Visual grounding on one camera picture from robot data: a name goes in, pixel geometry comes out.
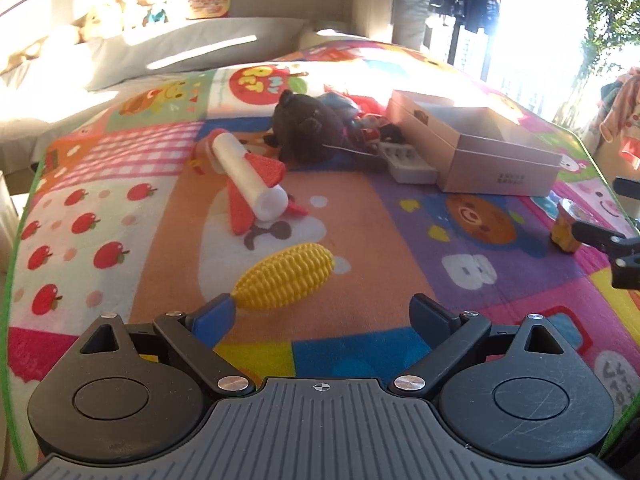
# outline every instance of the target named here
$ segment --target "red gingham pattern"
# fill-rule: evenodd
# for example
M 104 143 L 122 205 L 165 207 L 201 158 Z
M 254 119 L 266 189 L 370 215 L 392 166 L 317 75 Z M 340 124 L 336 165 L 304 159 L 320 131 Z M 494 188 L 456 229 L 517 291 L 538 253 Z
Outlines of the red gingham pattern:
M 106 135 L 52 189 L 108 178 L 178 175 L 202 125 L 164 124 Z

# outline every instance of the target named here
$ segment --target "metal pin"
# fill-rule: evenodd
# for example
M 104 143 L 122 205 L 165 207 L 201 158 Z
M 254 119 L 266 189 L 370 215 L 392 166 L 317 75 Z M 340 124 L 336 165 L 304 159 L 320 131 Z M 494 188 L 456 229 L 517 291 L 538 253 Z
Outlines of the metal pin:
M 226 392 L 241 392 L 249 387 L 249 381 L 246 377 L 228 375 L 218 381 L 218 387 Z
M 398 390 L 404 390 L 406 392 L 415 392 L 421 390 L 425 386 L 424 379 L 417 375 L 401 375 L 396 377 L 394 385 Z

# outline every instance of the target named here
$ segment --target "open box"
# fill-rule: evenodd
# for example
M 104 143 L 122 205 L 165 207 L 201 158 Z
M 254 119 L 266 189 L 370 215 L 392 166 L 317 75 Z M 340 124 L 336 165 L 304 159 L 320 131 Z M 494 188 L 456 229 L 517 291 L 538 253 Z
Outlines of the open box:
M 447 192 L 547 196 L 562 155 L 490 108 L 394 90 L 387 115 Z

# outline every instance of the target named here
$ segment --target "ribbed gray plate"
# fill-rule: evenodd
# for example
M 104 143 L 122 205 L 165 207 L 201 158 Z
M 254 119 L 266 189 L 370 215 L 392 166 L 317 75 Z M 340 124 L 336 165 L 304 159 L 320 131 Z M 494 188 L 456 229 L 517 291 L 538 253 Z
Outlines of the ribbed gray plate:
M 33 480 L 598 480 L 593 457 L 524 468 L 492 462 L 442 429 L 429 405 L 371 379 L 268 379 L 258 393 L 220 401 L 191 440 L 129 466 L 54 456 Z

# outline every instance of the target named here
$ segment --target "patterned blanket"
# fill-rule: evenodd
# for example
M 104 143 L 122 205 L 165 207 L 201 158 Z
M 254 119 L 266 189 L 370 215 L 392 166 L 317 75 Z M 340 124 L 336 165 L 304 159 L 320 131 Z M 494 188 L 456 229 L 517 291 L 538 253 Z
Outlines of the patterned blanket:
M 347 158 L 292 168 L 282 182 L 306 217 L 229 228 L 225 175 L 207 145 L 225 128 L 265 156 L 262 138 L 284 89 L 329 89 L 383 106 L 393 89 L 488 106 L 563 155 L 545 198 L 443 194 L 361 173 Z M 30 393 L 104 311 L 149 322 L 232 290 L 271 253 L 319 242 L 335 256 L 327 284 L 303 301 L 242 312 L 216 347 L 258 383 L 265 376 L 376 376 L 388 381 L 429 348 L 409 327 L 424 292 L 493 322 L 547 316 L 594 368 L 620 416 L 640 390 L 640 296 L 613 290 L 607 259 L 564 254 L 549 240 L 560 197 L 634 233 L 572 134 L 417 52 L 339 41 L 260 65 L 203 72 L 109 108 L 54 142 L 40 165 L 10 271 L 0 380 L 23 468 L 38 451 Z M 472 213 L 460 214 L 461 210 Z

